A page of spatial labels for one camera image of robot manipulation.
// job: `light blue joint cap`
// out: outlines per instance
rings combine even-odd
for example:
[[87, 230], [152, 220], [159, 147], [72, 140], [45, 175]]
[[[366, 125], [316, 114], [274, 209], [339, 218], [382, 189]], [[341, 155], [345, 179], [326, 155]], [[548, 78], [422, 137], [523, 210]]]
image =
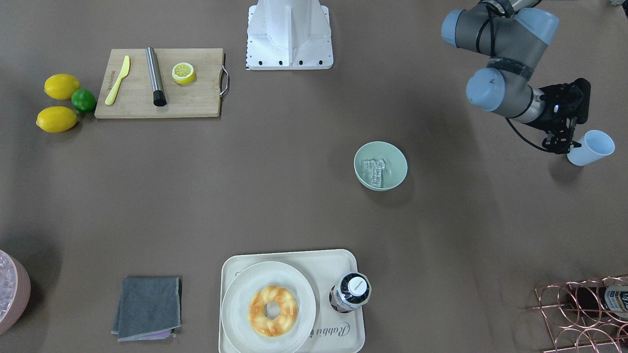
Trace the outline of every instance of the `light blue joint cap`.
[[487, 112], [499, 108], [506, 95], [504, 76], [496, 68], [477, 70], [467, 83], [467, 99]]
[[541, 9], [525, 8], [514, 18], [543, 43], [550, 45], [558, 29], [558, 17]]
[[458, 48], [456, 45], [456, 26], [458, 25], [458, 18], [462, 11], [464, 10], [453, 10], [450, 12], [443, 21], [443, 26], [440, 28], [440, 35], [443, 37], [445, 43], [453, 45], [456, 48]]

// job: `bread ring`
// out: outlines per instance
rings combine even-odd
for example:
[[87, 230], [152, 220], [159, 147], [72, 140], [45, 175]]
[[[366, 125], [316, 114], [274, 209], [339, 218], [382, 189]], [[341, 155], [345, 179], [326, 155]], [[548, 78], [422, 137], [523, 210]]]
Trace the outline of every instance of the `bread ring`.
[[[279, 315], [269, 319], [264, 314], [266, 304], [274, 301], [279, 305]], [[249, 303], [249, 323], [255, 332], [262, 336], [277, 337], [292, 329], [298, 308], [295, 296], [289, 290], [269, 285], [251, 298]]]

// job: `white plate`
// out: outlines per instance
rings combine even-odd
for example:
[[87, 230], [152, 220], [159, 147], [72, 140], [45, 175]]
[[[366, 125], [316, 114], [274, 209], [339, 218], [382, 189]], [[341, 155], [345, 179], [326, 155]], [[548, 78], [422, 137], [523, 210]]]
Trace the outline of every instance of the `white plate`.
[[[285, 287], [295, 295], [295, 325], [279, 337], [259, 335], [249, 323], [249, 302], [267, 285]], [[308, 339], [316, 319], [316, 300], [308, 280], [294, 267], [266, 261], [245, 269], [225, 292], [220, 319], [227, 340], [240, 353], [294, 353]]]

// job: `gray towel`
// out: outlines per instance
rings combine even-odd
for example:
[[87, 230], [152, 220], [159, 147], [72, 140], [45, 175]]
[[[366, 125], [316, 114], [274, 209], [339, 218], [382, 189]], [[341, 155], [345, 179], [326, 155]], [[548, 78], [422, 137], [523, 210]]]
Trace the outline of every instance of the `gray towel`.
[[181, 326], [179, 277], [126, 278], [111, 333], [118, 341], [165, 339]]

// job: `metal muddler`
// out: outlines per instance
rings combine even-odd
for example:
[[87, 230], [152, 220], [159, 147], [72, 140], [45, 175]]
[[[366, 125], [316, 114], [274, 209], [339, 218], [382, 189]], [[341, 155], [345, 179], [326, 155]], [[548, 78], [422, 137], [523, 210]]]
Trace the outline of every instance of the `metal muddler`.
[[163, 93], [163, 84], [161, 83], [161, 74], [159, 71], [159, 63], [155, 49], [146, 48], [146, 59], [148, 61], [148, 72], [151, 74], [151, 84], [153, 86], [153, 104], [158, 107], [166, 105], [166, 96]]

